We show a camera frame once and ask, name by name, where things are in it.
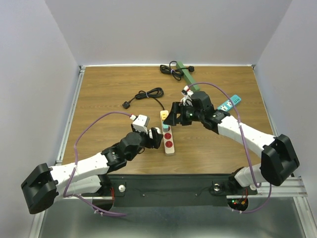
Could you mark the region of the teal cube plug adapter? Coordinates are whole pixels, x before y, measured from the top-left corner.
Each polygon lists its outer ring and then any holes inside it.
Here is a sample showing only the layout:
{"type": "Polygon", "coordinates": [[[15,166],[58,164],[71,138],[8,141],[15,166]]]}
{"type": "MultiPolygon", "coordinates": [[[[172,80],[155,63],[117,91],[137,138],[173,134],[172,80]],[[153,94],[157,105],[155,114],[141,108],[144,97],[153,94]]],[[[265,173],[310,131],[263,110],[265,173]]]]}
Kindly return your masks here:
{"type": "Polygon", "coordinates": [[[162,123],[162,130],[164,133],[169,131],[169,125],[162,123]]]}

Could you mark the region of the beige power strip red sockets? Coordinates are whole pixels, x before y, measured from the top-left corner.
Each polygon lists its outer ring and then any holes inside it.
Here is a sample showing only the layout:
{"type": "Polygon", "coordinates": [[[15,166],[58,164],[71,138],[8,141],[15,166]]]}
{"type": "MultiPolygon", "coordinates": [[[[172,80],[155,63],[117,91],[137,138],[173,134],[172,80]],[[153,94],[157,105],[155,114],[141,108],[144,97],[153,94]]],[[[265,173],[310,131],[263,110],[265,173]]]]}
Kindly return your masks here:
{"type": "Polygon", "coordinates": [[[175,153],[175,148],[174,148],[174,141],[173,141],[171,127],[169,126],[168,132],[164,133],[162,130],[162,133],[163,133],[163,145],[164,145],[165,154],[169,156],[173,155],[175,153]]]}

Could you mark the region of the yellow cube plug adapter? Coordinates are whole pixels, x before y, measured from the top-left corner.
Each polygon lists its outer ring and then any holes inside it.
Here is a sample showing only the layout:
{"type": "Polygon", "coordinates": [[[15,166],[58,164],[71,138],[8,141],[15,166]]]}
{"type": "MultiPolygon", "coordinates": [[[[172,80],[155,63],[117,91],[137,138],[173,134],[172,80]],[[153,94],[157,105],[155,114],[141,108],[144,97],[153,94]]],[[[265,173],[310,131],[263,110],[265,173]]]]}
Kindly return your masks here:
{"type": "Polygon", "coordinates": [[[160,111],[160,119],[163,122],[168,117],[169,111],[168,110],[162,110],[160,111]]]}

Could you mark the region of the teal power strip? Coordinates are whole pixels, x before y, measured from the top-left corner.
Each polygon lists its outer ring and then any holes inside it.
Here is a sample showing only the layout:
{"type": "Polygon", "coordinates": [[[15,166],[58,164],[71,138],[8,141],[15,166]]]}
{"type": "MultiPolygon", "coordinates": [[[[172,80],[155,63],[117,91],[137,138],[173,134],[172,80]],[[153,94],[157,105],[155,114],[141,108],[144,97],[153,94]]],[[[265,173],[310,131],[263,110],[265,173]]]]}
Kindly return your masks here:
{"type": "Polygon", "coordinates": [[[241,102],[241,98],[238,95],[233,95],[230,100],[225,101],[220,106],[217,107],[218,110],[223,110],[225,112],[231,110],[233,105],[237,105],[241,102]]]}

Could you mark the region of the white square plug adapter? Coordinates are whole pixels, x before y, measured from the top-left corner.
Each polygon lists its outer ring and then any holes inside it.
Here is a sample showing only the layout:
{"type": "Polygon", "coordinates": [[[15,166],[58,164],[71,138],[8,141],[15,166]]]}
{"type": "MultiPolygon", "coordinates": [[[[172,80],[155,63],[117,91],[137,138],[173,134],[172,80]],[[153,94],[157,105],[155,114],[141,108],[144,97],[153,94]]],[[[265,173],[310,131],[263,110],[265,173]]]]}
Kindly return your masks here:
{"type": "Polygon", "coordinates": [[[152,130],[151,130],[151,129],[148,131],[148,135],[149,135],[149,138],[150,138],[150,139],[153,139],[153,133],[152,133],[152,130]]]}

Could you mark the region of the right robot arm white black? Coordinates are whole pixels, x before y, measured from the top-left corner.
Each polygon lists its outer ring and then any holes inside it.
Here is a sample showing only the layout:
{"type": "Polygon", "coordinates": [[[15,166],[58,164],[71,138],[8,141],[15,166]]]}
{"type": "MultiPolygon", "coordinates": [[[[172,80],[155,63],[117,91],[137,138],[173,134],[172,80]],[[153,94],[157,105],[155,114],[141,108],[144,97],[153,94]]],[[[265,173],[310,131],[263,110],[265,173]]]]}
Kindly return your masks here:
{"type": "Polygon", "coordinates": [[[233,139],[259,156],[259,164],[234,172],[228,181],[228,188],[233,193],[240,193],[254,183],[268,182],[280,186],[300,165],[288,136],[273,136],[239,122],[229,112],[215,109],[203,91],[187,93],[180,102],[172,103],[163,123],[176,126],[191,125],[194,121],[216,134],[233,139]]]}

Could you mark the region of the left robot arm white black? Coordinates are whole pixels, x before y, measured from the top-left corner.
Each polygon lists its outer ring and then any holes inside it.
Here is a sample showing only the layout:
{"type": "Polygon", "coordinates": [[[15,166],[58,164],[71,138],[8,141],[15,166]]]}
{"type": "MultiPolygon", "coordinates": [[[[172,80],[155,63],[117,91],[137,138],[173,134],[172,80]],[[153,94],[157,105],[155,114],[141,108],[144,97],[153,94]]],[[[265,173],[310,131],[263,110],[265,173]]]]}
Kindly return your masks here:
{"type": "Polygon", "coordinates": [[[107,174],[125,167],[146,148],[158,149],[162,139],[158,127],[145,131],[134,129],[118,143],[90,158],[63,166],[37,165],[21,184],[29,213],[40,213],[63,198],[76,197],[90,204],[82,194],[113,192],[107,174]]]}

